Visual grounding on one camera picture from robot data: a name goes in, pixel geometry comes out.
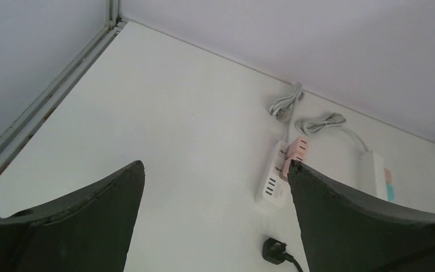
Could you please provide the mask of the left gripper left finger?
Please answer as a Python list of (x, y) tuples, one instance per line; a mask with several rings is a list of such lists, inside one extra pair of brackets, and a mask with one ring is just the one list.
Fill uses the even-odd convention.
[(144, 185), (144, 165), (134, 161), (0, 218), (0, 271), (123, 271)]

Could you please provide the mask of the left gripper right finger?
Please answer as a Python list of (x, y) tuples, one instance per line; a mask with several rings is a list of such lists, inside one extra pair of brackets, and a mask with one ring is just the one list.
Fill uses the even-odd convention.
[(294, 160), (288, 182), (310, 271), (435, 271), (435, 214), (400, 206)]

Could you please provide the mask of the teal plug adapter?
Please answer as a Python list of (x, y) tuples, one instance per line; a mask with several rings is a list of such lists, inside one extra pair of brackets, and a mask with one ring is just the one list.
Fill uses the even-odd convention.
[(395, 193), (394, 193), (394, 187), (392, 184), (386, 183), (386, 192), (387, 192), (387, 200), (389, 202), (394, 202)]

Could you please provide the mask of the white power strip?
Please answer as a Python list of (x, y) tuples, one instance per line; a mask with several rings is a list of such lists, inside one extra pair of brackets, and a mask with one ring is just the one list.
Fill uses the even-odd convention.
[(386, 176), (383, 157), (374, 151), (363, 154), (357, 166), (358, 190), (377, 197), (388, 200)]
[(266, 212), (283, 208), (291, 194), (289, 183), (282, 178), (287, 148), (288, 144), (284, 141), (279, 141), (273, 147), (256, 189), (255, 204)]

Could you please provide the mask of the pink plug adapter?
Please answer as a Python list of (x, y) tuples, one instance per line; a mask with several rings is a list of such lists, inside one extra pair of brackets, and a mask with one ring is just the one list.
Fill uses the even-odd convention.
[(298, 161), (298, 162), (303, 162), (305, 159), (305, 156), (299, 154), (299, 153), (294, 153), (291, 154), (289, 157), (287, 157), (286, 161), (284, 162), (284, 165), (282, 167), (281, 170), (281, 178), (285, 181), (288, 181), (288, 174), (289, 174), (289, 168), (291, 165), (291, 162), (294, 161)]
[(392, 174), (391, 171), (388, 168), (384, 168), (384, 174), (385, 174), (385, 181), (387, 184), (392, 184), (393, 183), (393, 178), (392, 178)]
[(304, 137), (296, 138), (288, 147), (287, 155), (301, 154), (305, 156), (309, 148), (309, 141)]

